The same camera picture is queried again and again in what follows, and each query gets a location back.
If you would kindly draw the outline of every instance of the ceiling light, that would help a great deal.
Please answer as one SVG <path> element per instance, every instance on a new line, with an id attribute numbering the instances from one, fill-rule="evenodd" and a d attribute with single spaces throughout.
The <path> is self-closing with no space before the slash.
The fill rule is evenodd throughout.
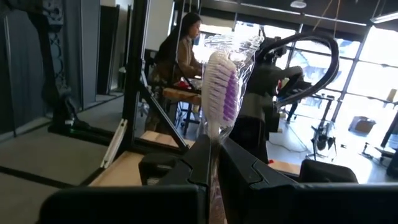
<path id="1" fill-rule="evenodd" d="M 304 0 L 296 0 L 290 3 L 290 6 L 297 9 L 303 9 L 307 6 L 307 3 L 305 3 Z"/>
<path id="2" fill-rule="evenodd" d="M 388 21 L 391 21 L 391 20 L 394 20 L 394 19 L 398 19 L 398 11 L 397 12 L 388 13 L 388 14 L 385 14 L 385 15 L 381 15 L 381 16 L 373 17 L 371 19 L 371 21 L 373 23 L 375 23 L 375 24 L 379 24 L 379 23 L 388 22 Z"/>

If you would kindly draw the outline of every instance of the woman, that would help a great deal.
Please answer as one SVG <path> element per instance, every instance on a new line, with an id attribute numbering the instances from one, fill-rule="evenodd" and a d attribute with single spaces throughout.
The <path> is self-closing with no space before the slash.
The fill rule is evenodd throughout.
<path id="1" fill-rule="evenodd" d="M 200 34 L 201 19 L 196 13 L 189 12 L 184 16 L 181 22 L 181 33 L 178 37 L 179 27 L 173 29 L 170 35 L 160 45 L 159 51 L 155 56 L 156 67 L 150 76 L 152 92 L 157 102 L 164 107 L 163 86 L 169 81 L 177 83 L 182 74 L 187 78 L 201 76 L 202 65 L 193 55 L 192 40 Z M 175 47 L 178 43 L 177 65 L 175 66 Z M 149 109 L 145 121 L 146 131 L 156 131 L 158 133 L 167 133 L 167 127 L 160 122 L 156 112 Z"/>

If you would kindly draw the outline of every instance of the tripod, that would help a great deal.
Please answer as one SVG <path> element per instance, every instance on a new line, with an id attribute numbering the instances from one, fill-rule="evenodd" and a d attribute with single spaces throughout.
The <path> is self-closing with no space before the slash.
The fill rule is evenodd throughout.
<path id="1" fill-rule="evenodd" d="M 316 161 L 317 160 L 317 156 L 321 157 L 321 158 L 325 158 L 326 157 L 326 156 L 321 155 L 321 154 L 318 153 L 317 141 L 319 140 L 319 137 L 322 135 L 322 132 L 325 129 L 326 117 L 328 116 L 328 112 L 330 110 L 331 103 L 333 102 L 335 97 L 334 96 L 327 96 L 327 98 L 323 98 L 323 97 L 319 97 L 319 96 L 312 96 L 312 97 L 328 101 L 328 103 L 326 104 L 325 112 L 323 112 L 323 116 L 322 116 L 321 121 L 319 122 L 318 127 L 317 128 L 312 127 L 314 129 L 314 135 L 313 135 L 313 138 L 311 139 L 312 147 L 313 147 L 313 153 L 307 154 L 305 156 L 307 159 L 310 159 L 311 157 L 313 157 L 313 160 Z"/>

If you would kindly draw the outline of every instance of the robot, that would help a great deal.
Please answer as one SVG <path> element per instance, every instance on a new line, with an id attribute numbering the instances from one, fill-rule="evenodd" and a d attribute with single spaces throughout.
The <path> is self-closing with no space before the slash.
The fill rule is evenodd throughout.
<path id="1" fill-rule="evenodd" d="M 279 127 L 280 116 L 274 106 L 274 96 L 286 94 L 297 82 L 297 78 L 303 75 L 299 66 L 281 69 L 275 65 L 276 60 L 286 54 L 286 46 L 260 56 L 264 47 L 278 40 L 280 37 L 265 38 L 256 52 L 256 64 L 248 80 L 235 126 L 229 135 L 233 141 L 266 164 L 266 141 L 269 140 L 269 133 L 278 132 Z M 290 78 L 290 83 L 278 94 L 278 81 L 285 78 Z"/>
<path id="2" fill-rule="evenodd" d="M 12 10 L 26 12 L 39 35 L 45 75 L 42 98 L 53 111 L 49 131 L 107 146 L 107 138 L 111 139 L 113 133 L 92 128 L 78 119 L 72 90 L 65 79 L 62 44 L 59 39 L 64 22 L 63 1 L 0 0 L 1 16 L 6 16 Z"/>

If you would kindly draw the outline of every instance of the red object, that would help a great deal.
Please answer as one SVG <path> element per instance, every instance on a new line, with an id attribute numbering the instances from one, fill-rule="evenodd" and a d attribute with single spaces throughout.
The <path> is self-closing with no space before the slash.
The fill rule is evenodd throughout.
<path id="1" fill-rule="evenodd" d="M 282 89 L 282 80 L 278 81 L 278 90 Z"/>
<path id="2" fill-rule="evenodd" d="M 183 82 L 183 81 L 179 81 L 179 82 L 177 83 L 177 86 L 178 86 L 178 87 L 181 87 L 181 88 L 189 88 L 188 83 L 185 83 L 185 82 Z"/>

